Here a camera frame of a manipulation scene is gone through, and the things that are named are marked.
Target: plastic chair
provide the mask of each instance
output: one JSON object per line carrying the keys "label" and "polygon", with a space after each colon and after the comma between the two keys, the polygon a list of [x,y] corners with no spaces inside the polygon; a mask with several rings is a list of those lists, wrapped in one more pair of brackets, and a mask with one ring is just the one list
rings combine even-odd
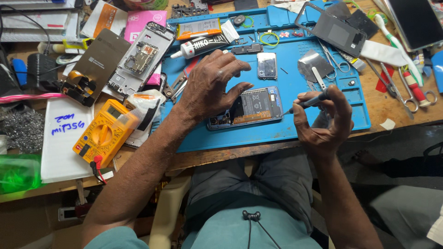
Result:
{"label": "plastic chair", "polygon": [[[324,217],[323,216],[322,195],[319,192],[312,190],[312,199],[313,199],[312,208],[315,211],[317,211],[322,217]],[[329,249],[335,249],[335,246],[332,243],[331,237],[328,236],[328,238],[329,238]]]}
{"label": "plastic chair", "polygon": [[183,197],[189,190],[192,173],[192,168],[184,170],[161,190],[147,243],[150,249],[171,249],[172,233]]}

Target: yellow multimeter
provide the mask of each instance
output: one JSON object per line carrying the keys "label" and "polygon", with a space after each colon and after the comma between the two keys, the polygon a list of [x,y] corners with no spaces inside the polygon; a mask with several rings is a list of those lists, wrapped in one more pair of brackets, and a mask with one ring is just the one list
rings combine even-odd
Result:
{"label": "yellow multimeter", "polygon": [[[117,121],[120,115],[127,118]],[[117,100],[109,99],[72,149],[88,163],[94,161],[95,156],[102,156],[102,168],[106,167],[133,132],[130,127],[137,120]]]}

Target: glue tube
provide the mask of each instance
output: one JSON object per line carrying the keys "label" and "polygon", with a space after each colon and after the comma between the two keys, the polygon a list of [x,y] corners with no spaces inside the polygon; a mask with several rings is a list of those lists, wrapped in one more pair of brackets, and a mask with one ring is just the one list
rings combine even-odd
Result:
{"label": "glue tube", "polygon": [[190,59],[194,56],[206,53],[216,48],[231,44],[235,39],[240,38],[232,23],[228,20],[221,25],[222,34],[209,37],[198,37],[180,45],[180,51],[171,55],[171,58],[185,57]]}

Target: phone battery label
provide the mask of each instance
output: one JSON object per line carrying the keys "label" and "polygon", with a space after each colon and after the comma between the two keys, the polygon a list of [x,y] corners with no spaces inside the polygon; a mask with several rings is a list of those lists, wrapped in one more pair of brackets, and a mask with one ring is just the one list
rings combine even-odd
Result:
{"label": "phone battery label", "polygon": [[241,101],[245,116],[270,110],[269,94],[265,91],[242,95]]}

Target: earphones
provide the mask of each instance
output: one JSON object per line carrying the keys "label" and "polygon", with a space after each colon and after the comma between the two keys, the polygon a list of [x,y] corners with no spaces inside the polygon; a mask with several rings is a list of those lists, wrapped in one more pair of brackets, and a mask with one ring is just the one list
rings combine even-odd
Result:
{"label": "earphones", "polygon": [[249,247],[250,247],[250,245],[251,245],[251,220],[257,222],[257,223],[261,226],[261,228],[263,228],[263,230],[266,232],[266,234],[272,239],[272,241],[275,243],[275,245],[276,245],[279,249],[281,249],[280,246],[277,244],[277,242],[274,240],[274,238],[273,238],[273,237],[268,233],[268,231],[266,231],[266,229],[261,225],[260,221],[258,221],[258,220],[260,219],[260,216],[261,216],[261,214],[260,214],[259,211],[257,211],[257,212],[255,212],[255,213],[251,214],[251,213],[248,213],[246,210],[243,210],[242,214],[243,214],[243,218],[244,218],[245,220],[248,220],[248,221],[249,221],[248,249],[249,249]]}
{"label": "earphones", "polygon": [[245,218],[245,220],[253,220],[255,222],[257,222],[260,219],[260,212],[257,211],[254,214],[248,213],[246,210],[243,210],[243,218]]}

